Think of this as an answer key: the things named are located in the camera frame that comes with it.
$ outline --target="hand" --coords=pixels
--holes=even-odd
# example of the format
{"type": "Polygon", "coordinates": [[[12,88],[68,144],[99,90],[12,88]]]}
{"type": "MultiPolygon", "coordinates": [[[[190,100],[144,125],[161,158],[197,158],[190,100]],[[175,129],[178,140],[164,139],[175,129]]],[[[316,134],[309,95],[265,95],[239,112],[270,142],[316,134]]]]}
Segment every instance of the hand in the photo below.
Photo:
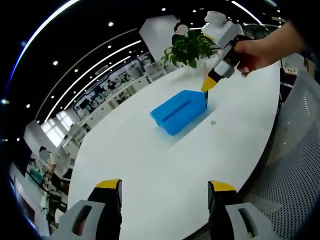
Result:
{"type": "Polygon", "coordinates": [[[243,77],[278,60],[273,51],[268,49],[268,45],[263,39],[239,41],[234,50],[241,54],[237,68],[243,77]]]}
{"type": "Polygon", "coordinates": [[[263,39],[239,41],[234,46],[235,51],[241,54],[237,68],[244,77],[306,48],[303,38],[290,21],[263,39]]]}

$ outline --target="ceiling light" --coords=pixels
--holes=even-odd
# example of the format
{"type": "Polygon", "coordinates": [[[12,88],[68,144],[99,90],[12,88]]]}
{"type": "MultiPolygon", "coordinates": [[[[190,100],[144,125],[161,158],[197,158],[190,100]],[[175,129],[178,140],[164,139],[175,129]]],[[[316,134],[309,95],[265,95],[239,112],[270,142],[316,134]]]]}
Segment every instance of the ceiling light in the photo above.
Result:
{"type": "Polygon", "coordinates": [[[120,33],[119,35],[117,36],[114,36],[110,39],[108,39],[107,41],[101,43],[100,45],[96,46],[95,48],[93,48],[91,51],[87,52],[84,56],[82,56],[75,64],[73,64],[73,66],[71,66],[63,75],[62,77],[60,77],[60,79],[55,83],[55,85],[52,87],[52,89],[50,90],[50,92],[47,94],[47,96],[45,97],[44,101],[42,101],[41,103],[41,106],[38,108],[38,112],[36,113],[35,117],[37,118],[40,111],[42,110],[42,107],[44,106],[44,104],[46,103],[46,101],[48,100],[49,96],[51,95],[51,93],[53,92],[53,90],[58,86],[58,84],[61,82],[61,80],[71,71],[74,69],[74,67],[76,65],[78,65],[78,63],[80,63],[83,59],[85,59],[88,55],[90,55],[92,52],[94,52],[95,50],[99,49],[101,46],[104,46],[106,43],[109,43],[110,41],[116,39],[116,38],[119,38],[125,34],[128,34],[128,33],[131,33],[133,31],[137,30],[137,28],[133,28],[131,30],[128,30],[128,31],[125,31],[123,33],[120,33]]]}
{"type": "Polygon", "coordinates": [[[97,78],[99,78],[100,76],[102,76],[103,74],[105,74],[107,71],[109,71],[110,69],[114,68],[115,66],[117,66],[118,64],[121,64],[123,61],[129,59],[131,56],[127,56],[124,59],[118,61],[117,63],[113,64],[111,67],[107,68],[106,70],[104,70],[103,72],[101,72],[98,76],[96,76],[94,79],[92,79],[86,86],[84,86],[84,88],[82,88],[74,97],[73,99],[71,99],[71,101],[64,107],[64,110],[67,109],[67,107],[69,107],[69,105],[72,103],[72,101],[79,96],[79,94],[85,90],[90,84],[92,84],[97,78]]]}
{"type": "Polygon", "coordinates": [[[40,27],[33,33],[33,35],[30,37],[29,41],[26,43],[26,45],[24,46],[18,60],[15,63],[15,66],[13,68],[13,71],[11,73],[10,76],[10,80],[17,68],[18,63],[20,62],[22,56],[24,55],[24,53],[26,52],[27,48],[30,46],[30,44],[33,42],[33,40],[35,40],[36,36],[54,19],[56,18],[59,14],[61,14],[64,10],[66,10],[67,8],[69,8],[70,6],[72,6],[73,4],[75,4],[76,2],[78,2],[79,0],[70,0],[68,2],[66,2],[64,5],[62,5],[60,8],[58,8],[54,13],[52,13],[41,25],[40,27]]]}
{"type": "Polygon", "coordinates": [[[46,123],[50,117],[50,115],[53,113],[53,111],[55,110],[55,108],[57,107],[57,105],[61,102],[61,100],[65,97],[65,95],[71,90],[71,88],[77,84],[77,82],[80,81],[80,79],[82,79],[88,72],[90,72],[93,68],[95,68],[96,66],[98,66],[100,63],[104,62],[105,60],[107,60],[108,58],[112,57],[113,55],[121,52],[122,50],[124,49],[127,49],[135,44],[139,44],[141,43],[142,41],[139,40],[139,41],[135,41],[127,46],[124,46],[122,48],[120,48],[119,50],[111,53],[110,55],[106,56],[105,58],[103,58],[102,60],[100,60],[99,62],[97,62],[95,65],[93,65],[92,67],[90,67],[87,71],[85,71],[77,80],[75,80],[70,87],[68,87],[68,89],[62,94],[62,96],[58,99],[58,101],[55,103],[55,105],[53,106],[53,108],[50,110],[49,114],[46,116],[44,122],[46,123]]]}
{"type": "Polygon", "coordinates": [[[262,25],[262,22],[255,16],[253,15],[248,9],[246,9],[245,7],[243,7],[242,5],[240,5],[239,3],[237,3],[236,1],[232,1],[231,3],[233,3],[234,5],[236,5],[238,8],[242,9],[243,11],[245,11],[247,14],[249,14],[254,20],[256,20],[260,25],[262,25]]]}
{"type": "Polygon", "coordinates": [[[9,104],[9,101],[8,101],[7,99],[1,99],[1,103],[2,103],[3,105],[9,104]]]}

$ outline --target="white wall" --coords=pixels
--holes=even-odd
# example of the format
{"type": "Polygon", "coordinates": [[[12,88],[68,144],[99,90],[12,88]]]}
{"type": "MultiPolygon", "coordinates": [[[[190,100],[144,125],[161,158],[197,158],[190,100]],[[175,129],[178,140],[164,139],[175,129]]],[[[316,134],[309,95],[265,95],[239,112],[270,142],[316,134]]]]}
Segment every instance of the white wall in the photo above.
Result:
{"type": "Polygon", "coordinates": [[[37,157],[39,157],[41,146],[44,146],[50,152],[57,152],[56,146],[50,141],[36,120],[33,120],[25,127],[23,139],[37,157]]]}
{"type": "Polygon", "coordinates": [[[155,61],[159,61],[166,48],[172,47],[174,27],[178,20],[174,15],[148,18],[139,33],[155,61]]]}
{"type": "Polygon", "coordinates": [[[75,124],[78,124],[81,121],[80,117],[76,114],[76,112],[72,109],[72,107],[69,107],[68,109],[66,109],[65,113],[69,116],[69,118],[75,124]]]}

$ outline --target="white table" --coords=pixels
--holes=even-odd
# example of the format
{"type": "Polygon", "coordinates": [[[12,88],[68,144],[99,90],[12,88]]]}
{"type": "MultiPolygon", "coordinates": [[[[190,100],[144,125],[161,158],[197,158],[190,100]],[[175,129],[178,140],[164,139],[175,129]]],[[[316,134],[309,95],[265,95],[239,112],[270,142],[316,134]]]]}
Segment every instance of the white table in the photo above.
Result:
{"type": "Polygon", "coordinates": [[[243,78],[236,71],[209,92],[208,109],[176,136],[149,113],[202,79],[180,68],[133,95],[84,138],[68,208],[101,181],[122,179],[121,240],[181,240],[208,222],[208,181],[237,190],[257,165],[274,124],[280,64],[243,78]]]}

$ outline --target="blue plastic container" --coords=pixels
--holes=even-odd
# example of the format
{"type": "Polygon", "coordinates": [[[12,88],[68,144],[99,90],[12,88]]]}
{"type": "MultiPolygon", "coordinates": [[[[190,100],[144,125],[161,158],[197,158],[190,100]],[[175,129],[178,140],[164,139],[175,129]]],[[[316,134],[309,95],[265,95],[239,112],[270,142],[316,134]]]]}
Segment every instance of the blue plastic container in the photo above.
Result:
{"type": "Polygon", "coordinates": [[[183,90],[150,112],[150,115],[173,136],[206,109],[204,92],[183,90]]]}

